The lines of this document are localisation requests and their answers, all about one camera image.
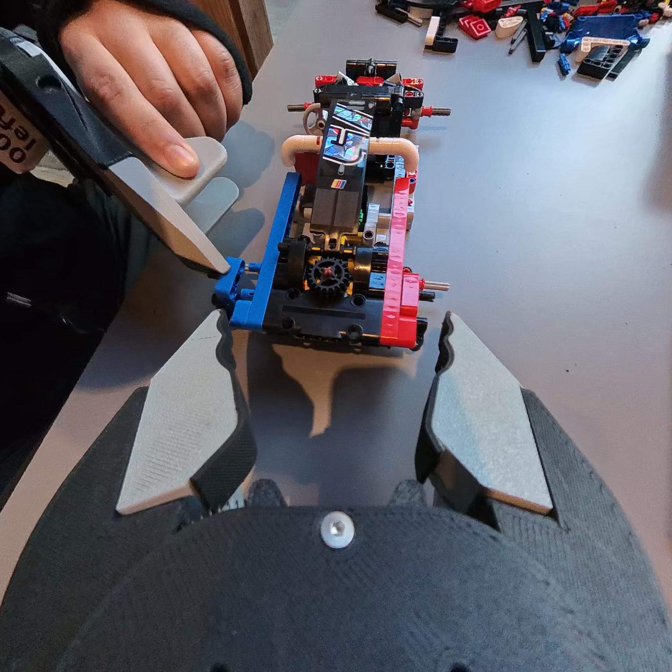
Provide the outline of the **wooden beam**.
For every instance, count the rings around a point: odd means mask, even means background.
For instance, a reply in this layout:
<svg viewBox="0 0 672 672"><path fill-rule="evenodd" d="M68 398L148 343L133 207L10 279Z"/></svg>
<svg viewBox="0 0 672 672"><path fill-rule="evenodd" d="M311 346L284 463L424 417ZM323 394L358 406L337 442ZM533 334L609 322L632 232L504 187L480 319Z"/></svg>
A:
<svg viewBox="0 0 672 672"><path fill-rule="evenodd" d="M195 1L233 39L255 79L273 49L264 1Z"/></svg>

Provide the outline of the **blue L-shaped toy beam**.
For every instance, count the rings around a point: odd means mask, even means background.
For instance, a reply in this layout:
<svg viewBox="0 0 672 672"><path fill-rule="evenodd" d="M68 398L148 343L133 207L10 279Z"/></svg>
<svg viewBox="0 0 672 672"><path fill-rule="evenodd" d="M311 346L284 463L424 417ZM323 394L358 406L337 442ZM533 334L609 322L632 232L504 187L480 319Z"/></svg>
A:
<svg viewBox="0 0 672 672"><path fill-rule="evenodd" d="M219 277L212 295L214 307L223 310L230 320L239 300L239 283L245 273L245 261L237 257L227 257L229 271Z"/></svg>

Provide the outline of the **person's left hand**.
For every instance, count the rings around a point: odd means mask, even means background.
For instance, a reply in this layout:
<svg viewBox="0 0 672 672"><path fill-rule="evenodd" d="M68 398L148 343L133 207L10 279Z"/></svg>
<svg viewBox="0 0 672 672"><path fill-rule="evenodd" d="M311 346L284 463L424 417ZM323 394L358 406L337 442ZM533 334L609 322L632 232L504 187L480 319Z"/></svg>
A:
<svg viewBox="0 0 672 672"><path fill-rule="evenodd" d="M91 104L178 177L192 178L200 167L186 139L221 141L239 119L239 72L206 31L125 2L93 1L59 41Z"/></svg>

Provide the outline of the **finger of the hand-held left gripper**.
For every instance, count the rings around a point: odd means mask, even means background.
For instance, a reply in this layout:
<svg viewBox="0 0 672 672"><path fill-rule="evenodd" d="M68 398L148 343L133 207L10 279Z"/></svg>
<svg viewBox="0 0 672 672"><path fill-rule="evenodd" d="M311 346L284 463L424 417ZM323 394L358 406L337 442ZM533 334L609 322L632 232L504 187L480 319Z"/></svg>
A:
<svg viewBox="0 0 672 672"><path fill-rule="evenodd" d="M140 159L130 156L113 164L106 178L138 219L185 263L203 273L229 272L228 261Z"/></svg>

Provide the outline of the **pile of loose toy pieces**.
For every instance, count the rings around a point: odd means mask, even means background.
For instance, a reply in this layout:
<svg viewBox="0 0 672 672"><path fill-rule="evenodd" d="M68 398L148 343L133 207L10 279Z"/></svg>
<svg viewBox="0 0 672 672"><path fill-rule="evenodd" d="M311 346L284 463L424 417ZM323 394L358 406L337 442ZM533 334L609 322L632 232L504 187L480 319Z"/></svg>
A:
<svg viewBox="0 0 672 672"><path fill-rule="evenodd" d="M454 54L458 38L489 36L509 41L508 55L526 44L530 60L547 53L567 55L580 77L616 79L650 42L644 30L671 16L661 1L376 1L375 10L396 23L425 28L424 50Z"/></svg>

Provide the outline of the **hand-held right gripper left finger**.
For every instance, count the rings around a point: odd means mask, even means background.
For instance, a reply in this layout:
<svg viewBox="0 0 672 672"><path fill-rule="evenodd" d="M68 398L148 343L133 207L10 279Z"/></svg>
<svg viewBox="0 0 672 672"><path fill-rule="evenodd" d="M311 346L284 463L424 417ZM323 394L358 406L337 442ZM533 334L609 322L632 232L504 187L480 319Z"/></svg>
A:
<svg viewBox="0 0 672 672"><path fill-rule="evenodd" d="M229 320L216 309L148 385L116 511L190 495L209 512L242 508L256 457Z"/></svg>

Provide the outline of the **partly built toy car chassis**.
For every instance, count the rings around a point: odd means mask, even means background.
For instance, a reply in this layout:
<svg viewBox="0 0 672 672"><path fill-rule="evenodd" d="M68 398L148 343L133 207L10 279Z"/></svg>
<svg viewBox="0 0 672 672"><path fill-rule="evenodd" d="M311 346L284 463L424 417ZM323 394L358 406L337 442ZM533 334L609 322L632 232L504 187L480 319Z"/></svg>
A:
<svg viewBox="0 0 672 672"><path fill-rule="evenodd" d="M288 172L261 263L245 261L231 330L303 343L417 351L419 314L447 283L405 263L415 216L419 147L403 136L422 118L424 80L396 61L351 59L315 77L313 98L288 105L303 133L287 138Z"/></svg>

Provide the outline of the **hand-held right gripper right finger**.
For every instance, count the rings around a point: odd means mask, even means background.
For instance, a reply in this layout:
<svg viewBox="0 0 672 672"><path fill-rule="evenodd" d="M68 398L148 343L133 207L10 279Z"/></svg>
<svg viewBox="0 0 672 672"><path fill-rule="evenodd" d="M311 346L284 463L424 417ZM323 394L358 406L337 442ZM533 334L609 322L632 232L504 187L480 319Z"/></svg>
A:
<svg viewBox="0 0 672 672"><path fill-rule="evenodd" d="M484 499L541 515L553 508L519 381L452 311L441 327L415 471L460 513Z"/></svg>

